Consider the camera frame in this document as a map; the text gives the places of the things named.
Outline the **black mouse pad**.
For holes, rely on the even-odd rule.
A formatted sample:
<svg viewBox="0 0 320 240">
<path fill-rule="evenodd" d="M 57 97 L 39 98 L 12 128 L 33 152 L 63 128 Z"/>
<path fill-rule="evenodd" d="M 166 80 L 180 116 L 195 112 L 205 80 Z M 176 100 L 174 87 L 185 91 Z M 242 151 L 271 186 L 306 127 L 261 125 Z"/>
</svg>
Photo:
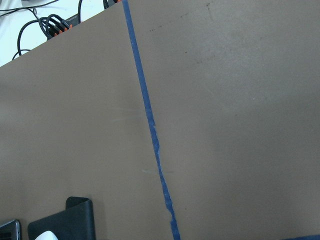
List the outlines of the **black mouse pad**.
<svg viewBox="0 0 320 240">
<path fill-rule="evenodd" d="M 59 240 L 95 240 L 92 200 L 70 196 L 66 199 L 64 211 L 33 221 L 27 226 L 30 240 L 46 231 L 52 232 Z"/>
</svg>

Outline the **white computer mouse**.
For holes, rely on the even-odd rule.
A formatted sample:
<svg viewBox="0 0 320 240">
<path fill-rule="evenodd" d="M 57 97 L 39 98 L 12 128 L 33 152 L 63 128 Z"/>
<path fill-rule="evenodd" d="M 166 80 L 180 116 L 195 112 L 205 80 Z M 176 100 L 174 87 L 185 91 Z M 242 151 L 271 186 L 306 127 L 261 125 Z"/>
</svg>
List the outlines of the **white computer mouse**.
<svg viewBox="0 0 320 240">
<path fill-rule="evenodd" d="M 35 238 L 35 240 L 58 240 L 52 231 L 45 231 Z"/>
</svg>

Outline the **grey laptop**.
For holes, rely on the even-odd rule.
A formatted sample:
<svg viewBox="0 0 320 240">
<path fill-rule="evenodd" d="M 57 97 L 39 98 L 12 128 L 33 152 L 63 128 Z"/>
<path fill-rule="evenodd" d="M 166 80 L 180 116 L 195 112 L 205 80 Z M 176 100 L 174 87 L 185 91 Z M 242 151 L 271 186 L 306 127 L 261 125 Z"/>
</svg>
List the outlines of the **grey laptop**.
<svg viewBox="0 0 320 240">
<path fill-rule="evenodd" d="M 0 240 L 21 240 L 21 224 L 13 219 L 0 226 Z"/>
</svg>

